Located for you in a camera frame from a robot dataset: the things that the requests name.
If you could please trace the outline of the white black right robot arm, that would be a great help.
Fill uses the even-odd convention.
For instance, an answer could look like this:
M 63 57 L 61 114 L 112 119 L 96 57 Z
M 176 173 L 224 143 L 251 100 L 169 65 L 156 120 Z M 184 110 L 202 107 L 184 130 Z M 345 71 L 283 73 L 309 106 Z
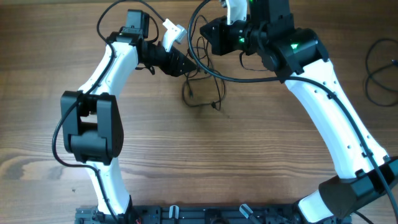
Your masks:
M 392 195 L 397 158 L 366 129 L 311 29 L 295 27 L 287 1 L 223 1 L 227 13 L 200 28 L 215 55 L 258 54 L 266 70 L 301 102 L 323 138 L 336 175 L 298 201 L 306 223 L 344 218 Z

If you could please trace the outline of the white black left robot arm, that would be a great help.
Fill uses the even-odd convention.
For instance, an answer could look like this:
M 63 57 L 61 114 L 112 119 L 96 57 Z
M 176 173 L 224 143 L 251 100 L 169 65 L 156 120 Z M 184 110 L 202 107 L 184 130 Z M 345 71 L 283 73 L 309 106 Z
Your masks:
M 56 128 L 63 133 L 65 150 L 74 155 L 75 167 L 88 171 L 96 192 L 95 207 L 78 208 L 75 223 L 141 223 L 125 188 L 118 157 L 124 130 L 118 98 L 136 70 L 179 77 L 197 66 L 173 44 L 187 31 L 169 19 L 162 21 L 162 40 L 148 40 L 151 16 L 130 9 L 126 24 L 105 38 L 105 52 L 90 79 L 77 91 L 65 91 L 60 99 L 62 118 Z

